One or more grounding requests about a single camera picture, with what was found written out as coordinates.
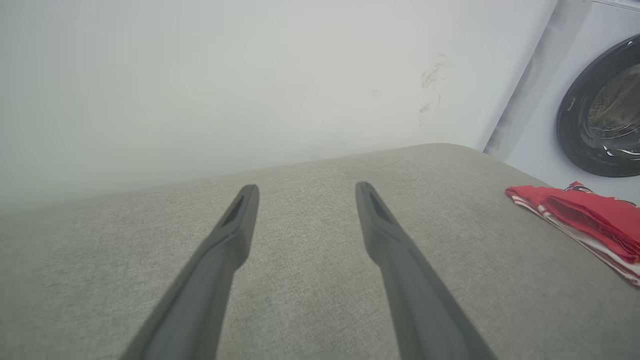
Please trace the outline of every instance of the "sofa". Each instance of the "sofa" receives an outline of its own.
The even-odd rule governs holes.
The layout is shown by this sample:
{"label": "sofa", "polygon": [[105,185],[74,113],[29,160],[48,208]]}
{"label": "sofa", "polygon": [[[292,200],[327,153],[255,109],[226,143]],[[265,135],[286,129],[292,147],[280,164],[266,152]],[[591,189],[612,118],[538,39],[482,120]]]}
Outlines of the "sofa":
{"label": "sofa", "polygon": [[640,357],[640,293],[504,195],[545,184],[434,143],[0,218],[0,358],[118,359],[253,183],[260,207],[218,359],[397,359],[381,274],[362,239],[357,181],[375,186],[499,359]]}

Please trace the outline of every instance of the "wall stain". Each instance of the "wall stain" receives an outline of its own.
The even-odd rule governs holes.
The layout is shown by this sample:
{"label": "wall stain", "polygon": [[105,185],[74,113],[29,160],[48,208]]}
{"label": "wall stain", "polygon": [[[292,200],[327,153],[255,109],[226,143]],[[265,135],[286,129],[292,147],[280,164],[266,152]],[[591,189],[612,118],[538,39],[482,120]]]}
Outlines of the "wall stain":
{"label": "wall stain", "polygon": [[420,127],[424,126],[429,120],[433,120],[434,116],[438,116],[437,111],[436,113],[433,113],[435,108],[433,108],[432,105],[436,107],[440,106],[440,101],[442,100],[441,91],[445,89],[436,88],[438,87],[438,83],[441,83],[449,77],[449,74],[446,71],[446,56],[444,56],[444,54],[438,54],[438,58],[441,62],[439,61],[434,63],[433,66],[431,66],[431,70],[424,71],[420,78],[422,91],[426,94],[425,100],[427,101],[420,111],[418,111]]}

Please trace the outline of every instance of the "black door rim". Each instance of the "black door rim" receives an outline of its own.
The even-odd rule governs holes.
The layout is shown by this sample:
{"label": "black door rim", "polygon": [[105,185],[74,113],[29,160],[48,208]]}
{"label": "black door rim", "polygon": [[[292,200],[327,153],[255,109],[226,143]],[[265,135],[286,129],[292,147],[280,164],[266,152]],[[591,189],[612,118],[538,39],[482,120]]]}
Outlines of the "black door rim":
{"label": "black door rim", "polygon": [[[556,117],[558,142],[567,158],[586,172],[606,177],[640,175],[640,126],[636,129],[635,123],[631,123],[629,126],[634,127],[628,128],[627,134],[616,136],[622,140],[614,141],[603,136],[603,131],[590,125],[588,119],[589,110],[601,90],[612,79],[616,80],[616,76],[639,64],[640,35],[636,35],[591,62],[561,102]],[[631,71],[635,76],[636,68]],[[636,96],[640,99],[640,92],[636,91],[640,90],[640,83],[638,86],[631,95],[634,102]]]}

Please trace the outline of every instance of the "washing machine drum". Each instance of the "washing machine drum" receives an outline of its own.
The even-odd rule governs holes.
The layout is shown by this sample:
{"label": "washing machine drum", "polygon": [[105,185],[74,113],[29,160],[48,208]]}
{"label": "washing machine drum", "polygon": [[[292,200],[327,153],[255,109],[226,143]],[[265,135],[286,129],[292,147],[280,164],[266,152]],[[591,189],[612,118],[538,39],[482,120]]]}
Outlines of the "washing machine drum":
{"label": "washing machine drum", "polygon": [[640,175],[640,35],[580,74],[556,126],[563,152],[581,169],[607,177]]}

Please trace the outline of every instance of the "white wall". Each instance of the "white wall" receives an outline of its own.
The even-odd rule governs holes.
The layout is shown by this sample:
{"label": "white wall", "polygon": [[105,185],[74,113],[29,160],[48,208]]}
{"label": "white wall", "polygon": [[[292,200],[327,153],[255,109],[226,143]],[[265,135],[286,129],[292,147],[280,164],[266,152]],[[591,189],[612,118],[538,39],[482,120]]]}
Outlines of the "white wall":
{"label": "white wall", "polygon": [[0,213],[418,143],[481,150],[540,3],[4,1]]}

